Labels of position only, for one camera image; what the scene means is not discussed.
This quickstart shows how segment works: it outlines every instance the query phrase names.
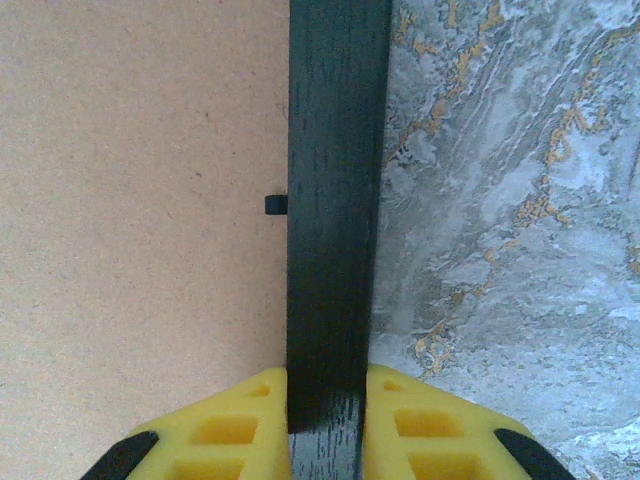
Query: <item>dark wooden board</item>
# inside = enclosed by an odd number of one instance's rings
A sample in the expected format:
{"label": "dark wooden board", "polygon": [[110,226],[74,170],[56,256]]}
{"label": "dark wooden board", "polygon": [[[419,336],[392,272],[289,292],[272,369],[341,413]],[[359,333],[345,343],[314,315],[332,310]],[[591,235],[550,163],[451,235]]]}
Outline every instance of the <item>dark wooden board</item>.
{"label": "dark wooden board", "polygon": [[297,479],[359,478],[390,0],[291,0],[288,421]]}

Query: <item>small black tab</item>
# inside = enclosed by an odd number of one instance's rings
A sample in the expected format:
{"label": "small black tab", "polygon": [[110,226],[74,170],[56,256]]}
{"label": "small black tab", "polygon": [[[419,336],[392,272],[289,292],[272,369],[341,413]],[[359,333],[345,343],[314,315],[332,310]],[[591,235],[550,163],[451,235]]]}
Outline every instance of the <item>small black tab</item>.
{"label": "small black tab", "polygon": [[80,480],[126,480],[158,439],[156,432],[142,432],[120,440]]}
{"label": "small black tab", "polygon": [[267,195],[264,197],[264,213],[267,215],[286,215],[289,209],[287,195]]}
{"label": "small black tab", "polygon": [[535,440],[507,428],[498,428],[493,433],[532,480],[576,480]]}

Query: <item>wooden strip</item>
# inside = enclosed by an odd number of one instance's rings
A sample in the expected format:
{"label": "wooden strip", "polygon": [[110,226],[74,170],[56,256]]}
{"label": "wooden strip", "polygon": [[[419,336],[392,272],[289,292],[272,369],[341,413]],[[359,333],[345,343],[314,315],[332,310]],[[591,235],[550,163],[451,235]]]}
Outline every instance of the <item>wooden strip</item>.
{"label": "wooden strip", "polygon": [[359,478],[390,0],[291,0],[288,422],[298,479]]}

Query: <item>beige fiberboard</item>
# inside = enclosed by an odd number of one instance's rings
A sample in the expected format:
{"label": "beige fiberboard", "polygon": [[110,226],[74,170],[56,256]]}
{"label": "beige fiberboard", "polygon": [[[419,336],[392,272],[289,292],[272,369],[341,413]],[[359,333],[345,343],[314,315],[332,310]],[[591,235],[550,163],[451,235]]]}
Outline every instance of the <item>beige fiberboard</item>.
{"label": "beige fiberboard", "polygon": [[284,360],[288,4],[0,3],[0,478]]}

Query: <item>gray marble pattern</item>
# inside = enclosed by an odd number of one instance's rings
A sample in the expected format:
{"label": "gray marble pattern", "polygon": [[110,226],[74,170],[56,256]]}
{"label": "gray marble pattern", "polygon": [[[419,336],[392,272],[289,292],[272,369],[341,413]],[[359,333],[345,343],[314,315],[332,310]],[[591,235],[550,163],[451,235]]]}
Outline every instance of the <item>gray marble pattern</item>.
{"label": "gray marble pattern", "polygon": [[394,7],[371,360],[640,478],[640,1]]}

